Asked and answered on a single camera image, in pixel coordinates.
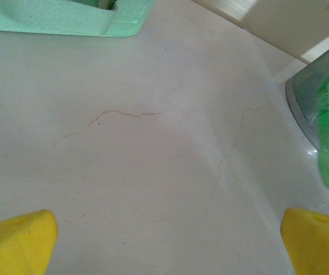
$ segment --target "crack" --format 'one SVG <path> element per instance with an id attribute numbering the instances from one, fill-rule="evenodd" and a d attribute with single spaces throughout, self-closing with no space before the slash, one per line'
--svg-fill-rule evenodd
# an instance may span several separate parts
<path id="1" fill-rule="evenodd" d="M 220 171 L 220 168 L 221 168 L 221 165 L 223 164 L 223 162 L 227 159 L 227 157 L 228 157 L 228 156 L 225 156 L 224 159 L 222 159 L 221 162 L 219 163 L 219 165 L 217 166 L 217 169 L 216 169 L 216 171 L 217 171 L 217 181 L 216 181 L 216 183 L 215 183 L 215 185 L 214 185 L 213 188 L 216 188 L 216 186 L 217 186 L 217 185 L 219 184 L 219 182 L 220 182 L 220 178 L 221 178 L 221 171 Z"/>
<path id="2" fill-rule="evenodd" d="M 246 114 L 247 112 L 258 112 L 259 110 L 261 110 L 261 109 L 263 109 L 263 108 L 264 108 L 264 107 L 260 107 L 260 108 L 257 108 L 257 109 L 248 108 L 248 109 L 245 109 L 245 110 L 242 112 L 242 117 L 241 117 L 241 119 L 240 119 L 240 121 L 239 121 L 239 122 L 240 122 L 240 131 L 239 131 L 238 135 L 236 135 L 236 137 L 235 137 L 235 141 L 234 141 L 233 146 L 232 146 L 232 148 L 231 148 L 231 150 L 230 150 L 230 155 L 229 155 L 229 156 L 232 155 L 233 150 L 234 150 L 235 147 L 237 146 L 238 140 L 240 139 L 240 137 L 241 137 L 242 134 L 243 134 L 243 128 L 244 128 L 244 126 L 243 126 L 243 121 L 244 121 L 244 119 L 245 119 L 245 114 Z"/>
<path id="3" fill-rule="evenodd" d="M 9 160 L 9 158 L 10 158 L 10 156 L 5 155 L 5 160 L 6 160 L 9 164 L 11 164 L 11 161 Z"/>
<path id="4" fill-rule="evenodd" d="M 167 11 L 169 11 L 169 12 L 171 12 L 171 13 L 173 13 L 173 14 L 175 14 L 175 15 L 179 15 L 180 17 L 187 19 L 188 21 L 194 23 L 195 26 L 197 26 L 198 28 L 201 28 L 201 29 L 204 30 L 204 26 L 203 26 L 203 25 L 199 24 L 199 23 L 196 22 L 194 19 L 189 18 L 187 15 L 185 15 L 185 14 L 183 14 L 183 13 L 179 13 L 178 11 L 175 11 L 175 10 L 169 9 L 169 8 L 167 8 L 167 7 L 164 7 L 164 9 L 167 10 Z M 225 34 L 225 33 L 228 31 L 228 29 L 224 30 L 224 31 L 221 32 L 221 33 L 214 32 L 213 30 L 209 30 L 209 29 L 205 29 L 205 31 L 222 36 L 223 34 Z"/>
<path id="5" fill-rule="evenodd" d="M 196 250 L 196 247 L 194 249 L 192 249 L 184 258 L 183 261 L 181 261 L 178 265 L 176 265 L 172 270 L 170 270 L 168 273 L 166 273 L 165 275 L 169 275 L 171 273 L 173 273 L 174 271 L 176 271 L 178 268 L 181 267 L 181 265 L 183 265 L 185 263 L 185 261 L 187 261 L 188 257 Z"/>
<path id="6" fill-rule="evenodd" d="M 63 220 L 63 222 L 66 222 L 66 223 L 68 223 L 70 225 L 75 225 L 78 220 L 80 220 L 81 218 L 84 218 L 87 214 L 88 214 L 88 212 L 80 215 L 79 217 L 77 217 L 75 219 L 72 219 L 71 221 L 65 221 L 65 220 Z"/>
<path id="7" fill-rule="evenodd" d="M 216 169 L 216 171 L 217 171 L 217 181 L 216 181 L 216 183 L 215 183 L 215 185 L 214 185 L 213 188 L 216 188 L 217 185 L 218 185 L 219 182 L 220 182 L 220 178 L 221 178 L 221 171 L 220 171 L 220 169 L 221 169 L 221 165 L 223 164 L 223 162 L 224 162 L 228 157 L 232 156 L 233 150 L 234 150 L 235 147 L 237 146 L 238 140 L 240 139 L 240 137 L 241 137 L 242 134 L 243 134 L 243 128 L 244 128 L 244 126 L 243 126 L 243 121 L 244 121 L 244 119 L 245 119 L 245 114 L 246 114 L 247 112 L 258 112 L 259 110 L 261 110 L 261 109 L 263 109 L 263 108 L 264 108 L 264 107 L 260 107 L 260 108 L 257 108 L 257 109 L 248 108 L 248 109 L 245 109 L 245 110 L 242 112 L 242 116 L 241 116 L 241 119 L 240 119 L 240 131 L 239 131 L 238 135 L 236 135 L 236 137 L 235 137 L 234 144 L 233 144 L 231 150 L 229 151 L 229 154 L 226 155 L 226 156 L 221 160 L 221 162 L 219 163 L 219 165 L 217 166 L 217 169 Z"/>
<path id="8" fill-rule="evenodd" d="M 80 133 L 83 133 L 84 131 L 86 131 L 93 123 L 97 122 L 98 119 L 101 118 L 101 116 L 107 114 L 107 113 L 119 113 L 123 116 L 132 116 L 132 117 L 142 117 L 142 116 L 156 116 L 156 115 L 161 115 L 163 112 L 159 112 L 159 113 L 142 113 L 140 115 L 134 115 L 132 113 L 125 113 L 125 112 L 121 112 L 121 111 L 117 111 L 117 110 L 109 110 L 109 111 L 104 111 L 102 113 L 100 113 L 94 120 L 92 120 L 84 129 L 78 131 L 78 132 L 75 132 L 75 133 L 70 133 L 68 135 L 65 135 L 61 138 L 59 138 L 55 143 L 54 143 L 54 146 L 53 147 L 56 147 L 57 146 L 57 143 L 62 140 L 62 139 L 68 139 L 70 138 L 71 136 L 76 136 L 76 135 L 79 135 Z"/>

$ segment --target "green fabric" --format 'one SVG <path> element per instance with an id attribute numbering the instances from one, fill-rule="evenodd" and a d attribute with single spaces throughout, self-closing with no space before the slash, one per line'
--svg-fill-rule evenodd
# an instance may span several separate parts
<path id="1" fill-rule="evenodd" d="M 7 32 L 126 37 L 136 34 L 154 0 L 0 0 L 0 30 Z"/>

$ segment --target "wall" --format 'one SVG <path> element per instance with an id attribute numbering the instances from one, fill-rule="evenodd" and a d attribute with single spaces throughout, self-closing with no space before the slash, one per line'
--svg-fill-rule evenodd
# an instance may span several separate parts
<path id="1" fill-rule="evenodd" d="M 329 49 L 329 0 L 193 0 L 311 62 Z"/>

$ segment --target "white marble surface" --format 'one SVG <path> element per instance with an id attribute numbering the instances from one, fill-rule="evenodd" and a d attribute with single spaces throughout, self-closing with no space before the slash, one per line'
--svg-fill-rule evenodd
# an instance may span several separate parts
<path id="1" fill-rule="evenodd" d="M 293 62 L 190 0 L 131 38 L 0 32 L 0 219 L 55 213 L 48 274 L 292 274 L 283 211 L 329 201 Z"/>

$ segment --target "yellow object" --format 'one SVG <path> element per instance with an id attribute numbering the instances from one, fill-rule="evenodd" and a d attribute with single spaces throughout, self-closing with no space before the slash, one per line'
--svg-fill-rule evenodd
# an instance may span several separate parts
<path id="1" fill-rule="evenodd" d="M 0 221 L 0 275 L 45 274 L 56 238 L 49 210 Z"/>
<path id="2" fill-rule="evenodd" d="M 329 275 L 329 216 L 288 209 L 281 235 L 296 275 Z"/>

